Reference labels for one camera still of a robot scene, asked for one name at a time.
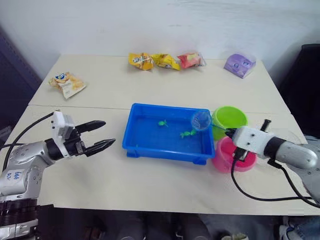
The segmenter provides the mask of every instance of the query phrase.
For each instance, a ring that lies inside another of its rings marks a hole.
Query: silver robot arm
[[[52,117],[53,137],[25,144],[9,156],[0,175],[0,239],[40,240],[37,235],[37,198],[43,172],[57,160],[85,154],[87,157],[111,146],[115,139],[106,139],[86,148],[80,136],[102,127],[104,121],[91,121],[78,126],[70,116],[55,111]]]
[[[243,158],[249,151],[262,159],[270,158],[285,163],[300,176],[312,199],[320,203],[320,149],[310,144],[297,145],[286,141],[273,133],[265,132],[266,128],[267,126],[262,130],[248,126],[229,128],[226,134],[232,138],[237,146],[236,151]]]

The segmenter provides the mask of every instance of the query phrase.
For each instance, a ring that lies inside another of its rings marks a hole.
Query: black cable
[[[299,196],[291,196],[291,197],[280,197],[280,198],[260,198],[260,197],[255,197],[255,196],[252,196],[248,193],[246,193],[245,191],[243,191],[241,189],[241,187],[238,185],[236,179],[235,179],[235,176],[234,176],[234,171],[235,171],[235,166],[236,166],[236,163],[237,163],[238,160],[234,159],[233,162],[232,162],[232,167],[231,167],[231,178],[233,180],[233,183],[234,185],[236,186],[236,188],[244,195],[246,195],[248,198],[251,198],[251,199],[254,199],[254,200],[257,200],[257,201],[264,201],[264,202],[278,202],[278,201],[288,201],[288,200],[300,200],[301,198]],[[306,201],[308,201],[307,199],[312,199],[311,197],[309,196],[306,196],[306,197],[303,197],[306,199]]]
[[[281,166],[280,169],[283,171],[286,179],[288,180],[288,182],[289,182],[292,190],[295,192],[295,194],[296,194],[302,201],[304,201],[305,203],[307,203],[307,204],[309,204],[309,205],[311,205],[311,206],[313,206],[313,207],[316,207],[316,208],[320,209],[320,204],[317,204],[317,203],[314,203],[314,202],[312,202],[312,201],[309,201],[309,200],[308,200],[309,198],[306,198],[305,196],[302,196],[302,195],[301,195],[301,193],[298,191],[298,189],[296,188],[296,186],[295,186],[294,183],[292,182],[292,180],[291,180],[291,178],[290,178],[287,170],[285,170],[283,166]]]
[[[51,117],[54,113],[50,113],[40,119],[38,119],[37,121],[35,121],[34,123],[32,123],[31,125],[29,125],[26,129],[24,129],[17,137],[16,139],[11,143],[11,146],[8,149],[8,152],[6,153],[4,162],[3,162],[3,168],[2,168],[2,172],[7,168],[8,165],[8,160],[9,160],[9,156],[11,154],[12,149],[14,148],[14,146],[16,145],[16,143],[19,141],[19,139],[29,130],[31,129],[34,125],[40,123],[41,121]]]
[[[6,145],[3,145],[3,146],[0,146],[0,150],[1,149],[4,149],[4,148],[7,148],[7,147],[10,147],[12,144],[6,144]],[[21,146],[21,145],[25,145],[24,143],[16,143],[14,146]]]

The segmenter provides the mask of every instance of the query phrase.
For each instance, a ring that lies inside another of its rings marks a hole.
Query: blue plastic tray
[[[205,165],[215,156],[212,128],[181,138],[192,130],[191,117],[207,109],[159,106],[135,103],[131,107],[122,147],[127,156],[151,157]],[[166,120],[168,126],[159,126]]]

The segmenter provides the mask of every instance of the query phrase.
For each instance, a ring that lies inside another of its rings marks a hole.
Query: green toy frog
[[[184,131],[180,133],[181,138],[183,139],[184,137],[187,136],[193,136],[197,133],[197,131],[195,129],[192,129],[191,131]]]
[[[159,122],[158,122],[158,125],[159,125],[159,126],[169,127],[169,126],[167,125],[167,121],[166,121],[166,120],[164,120],[164,121],[159,121]]]

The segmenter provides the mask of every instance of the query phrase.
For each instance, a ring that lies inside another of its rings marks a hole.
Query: handwritten label
[[[13,186],[16,183],[18,183],[23,177],[23,172],[24,172],[23,169],[8,171],[6,174],[7,184],[9,184],[10,186]]]

